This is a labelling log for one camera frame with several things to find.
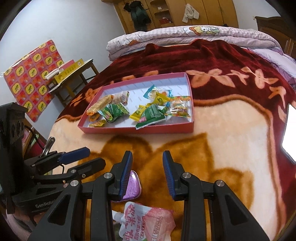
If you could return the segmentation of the purple jelly cup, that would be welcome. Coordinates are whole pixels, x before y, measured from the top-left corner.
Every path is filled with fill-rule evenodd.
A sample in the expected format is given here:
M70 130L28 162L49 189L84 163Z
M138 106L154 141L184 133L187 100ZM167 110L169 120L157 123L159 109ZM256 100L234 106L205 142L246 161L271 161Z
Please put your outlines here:
M121 201L131 201L138 198L142 193L142 186L138 174L131 170L126 193Z

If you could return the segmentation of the pink drink pouch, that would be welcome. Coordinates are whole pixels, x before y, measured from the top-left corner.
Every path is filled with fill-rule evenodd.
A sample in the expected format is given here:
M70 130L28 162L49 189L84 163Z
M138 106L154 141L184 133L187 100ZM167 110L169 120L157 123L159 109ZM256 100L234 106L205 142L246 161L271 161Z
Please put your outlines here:
M171 211L126 202L124 212L112 211L113 220L120 223L119 236L123 240L171 240L176 227Z

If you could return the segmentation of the yellow candy packet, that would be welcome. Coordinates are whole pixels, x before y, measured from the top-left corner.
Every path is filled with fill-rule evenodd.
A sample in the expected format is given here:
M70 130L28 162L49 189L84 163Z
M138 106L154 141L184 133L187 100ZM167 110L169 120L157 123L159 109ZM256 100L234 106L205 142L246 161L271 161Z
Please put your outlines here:
M139 121L146 108L147 108L146 105L139 105L136 111L134 111L129 116L129 118L133 121Z
M156 92L156 95L155 95L154 100L152 101L152 104L159 105L159 106L165 106L166 103L169 102L170 100L171 100L170 97L168 97L162 93Z

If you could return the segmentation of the green snack packet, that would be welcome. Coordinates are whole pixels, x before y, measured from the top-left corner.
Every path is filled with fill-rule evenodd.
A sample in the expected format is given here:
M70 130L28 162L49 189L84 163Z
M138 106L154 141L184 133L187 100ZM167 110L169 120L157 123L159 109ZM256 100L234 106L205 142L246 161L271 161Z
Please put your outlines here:
M99 110L98 113L105 118L108 123L115 122L118 118L130 114L127 108L122 104L107 104L106 107Z
M147 126L164 122L167 119L166 117L167 110L168 110L167 106L160 106L156 104L150 105L142 113L139 121L135 126L135 129L139 130Z

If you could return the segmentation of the long orange biscuit packet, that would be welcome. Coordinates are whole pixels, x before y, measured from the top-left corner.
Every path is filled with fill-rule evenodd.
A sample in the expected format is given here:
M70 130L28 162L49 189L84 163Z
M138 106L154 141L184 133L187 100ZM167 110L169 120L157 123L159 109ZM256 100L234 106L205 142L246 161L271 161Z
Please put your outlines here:
M113 100L114 96L113 95L106 95L102 98L100 98L97 102L95 102L88 110L86 110L87 115L94 115L96 114L99 110L103 109L106 107L106 105L110 104Z

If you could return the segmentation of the small clear snack packet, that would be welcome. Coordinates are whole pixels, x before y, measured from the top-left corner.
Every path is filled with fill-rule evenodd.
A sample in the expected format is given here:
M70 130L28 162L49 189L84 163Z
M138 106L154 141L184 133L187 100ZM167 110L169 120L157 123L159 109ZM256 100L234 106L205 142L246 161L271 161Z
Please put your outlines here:
M116 93L112 99L112 104L122 103L123 105L126 105L128 103L129 95L130 92L128 90Z

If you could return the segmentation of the blue clear cookie packet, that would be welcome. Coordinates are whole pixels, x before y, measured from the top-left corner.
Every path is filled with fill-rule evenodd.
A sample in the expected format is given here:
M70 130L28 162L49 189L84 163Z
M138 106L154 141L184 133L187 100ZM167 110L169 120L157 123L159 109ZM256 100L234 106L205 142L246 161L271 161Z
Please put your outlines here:
M170 89L165 89L161 87L157 87L152 85L144 94L144 98L154 100L156 97L156 93L163 94L167 97L172 97L172 93Z

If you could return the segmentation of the orange gummy packet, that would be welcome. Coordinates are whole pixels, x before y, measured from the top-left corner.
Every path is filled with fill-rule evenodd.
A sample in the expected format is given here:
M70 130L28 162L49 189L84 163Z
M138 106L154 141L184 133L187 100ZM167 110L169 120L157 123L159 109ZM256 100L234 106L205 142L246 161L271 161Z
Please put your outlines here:
M166 112L167 115L189 118L189 102L190 96L174 96L171 97L169 109Z

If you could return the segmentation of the yellow box on table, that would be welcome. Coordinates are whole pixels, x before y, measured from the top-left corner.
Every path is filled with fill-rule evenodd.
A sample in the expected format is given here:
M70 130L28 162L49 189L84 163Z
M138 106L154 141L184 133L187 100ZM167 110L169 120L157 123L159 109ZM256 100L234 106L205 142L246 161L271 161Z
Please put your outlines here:
M66 77L71 75L74 71L76 71L78 68L80 68L84 64L83 59L79 59L76 62L73 62L68 67L62 67L63 71L59 73L57 76L55 76L56 82L59 84L61 83Z

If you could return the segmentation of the small wooden side table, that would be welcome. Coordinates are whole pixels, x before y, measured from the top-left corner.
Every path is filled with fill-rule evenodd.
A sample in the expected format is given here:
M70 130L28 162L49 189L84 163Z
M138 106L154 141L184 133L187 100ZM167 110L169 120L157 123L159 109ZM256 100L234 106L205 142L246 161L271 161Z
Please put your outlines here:
M76 92L81 87L81 85L87 85L88 80L91 80L99 75L99 71L95 67L93 59L89 59L84 61L84 64L80 68L78 68L76 71L74 71L71 75L66 77L61 83L58 84L55 80L55 76L63 71L63 66L68 67L73 62L74 61L68 61L67 63L62 64L60 67L51 71L46 77L49 93L56 96L63 107L65 107L72 99L74 99ZM94 75L92 77L85 78L83 72L88 69L91 69Z

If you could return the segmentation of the red floral plush blanket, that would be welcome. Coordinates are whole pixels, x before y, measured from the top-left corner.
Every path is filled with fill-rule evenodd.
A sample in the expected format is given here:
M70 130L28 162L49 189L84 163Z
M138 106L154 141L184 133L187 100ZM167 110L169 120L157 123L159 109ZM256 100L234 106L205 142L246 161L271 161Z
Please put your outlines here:
M95 96L120 92L140 77L185 73L163 90L173 96L191 95L189 116L167 116L162 133L152 127L135 129L122 116L111 126L84 133L80 120ZM183 202L169 195L162 164L163 152L202 181L223 180L256 218L270 240L277 240L295 217L295 164L284 154L281 141L295 91L268 61L252 51L216 40L160 47L119 57L68 104L51 129L57 151L88 147L102 157L105 170L133 153L133 170L142 193L137 202L170 210L175 220L172 240L180 240Z

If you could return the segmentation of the smartphone with lit screen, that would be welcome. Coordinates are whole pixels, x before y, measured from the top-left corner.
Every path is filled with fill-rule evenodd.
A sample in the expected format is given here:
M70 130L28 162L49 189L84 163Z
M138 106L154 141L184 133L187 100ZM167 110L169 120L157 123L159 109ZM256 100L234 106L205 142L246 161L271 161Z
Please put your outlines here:
M295 165L296 161L296 110L289 104L285 121L285 132L281 142L281 148L287 158Z

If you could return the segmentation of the dark green hanging coat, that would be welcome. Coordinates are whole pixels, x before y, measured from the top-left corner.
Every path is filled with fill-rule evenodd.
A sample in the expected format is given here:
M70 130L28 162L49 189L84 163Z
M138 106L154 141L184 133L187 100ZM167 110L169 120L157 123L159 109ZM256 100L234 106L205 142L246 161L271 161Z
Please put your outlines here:
M148 25L152 21L141 1L132 1L131 3L126 3L123 9L130 13L134 28L137 32L148 31Z

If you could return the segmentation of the wooden wardrobe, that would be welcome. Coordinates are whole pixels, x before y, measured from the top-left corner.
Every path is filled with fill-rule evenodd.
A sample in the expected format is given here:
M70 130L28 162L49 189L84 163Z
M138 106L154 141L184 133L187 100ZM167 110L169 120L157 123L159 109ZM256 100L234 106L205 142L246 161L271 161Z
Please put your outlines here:
M191 0L191 1L141 1L151 23L145 30L184 25L215 25L239 27L233 1ZM198 13L198 19L189 19L184 23L186 4L190 4Z

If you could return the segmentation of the white hanging cloth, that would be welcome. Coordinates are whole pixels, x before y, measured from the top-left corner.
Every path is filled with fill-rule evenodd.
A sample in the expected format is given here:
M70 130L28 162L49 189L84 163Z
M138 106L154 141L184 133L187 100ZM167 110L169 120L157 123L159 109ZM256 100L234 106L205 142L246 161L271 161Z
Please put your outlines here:
M198 20L200 13L190 4L185 5L184 16L182 19L183 23L188 23L188 20L195 19Z

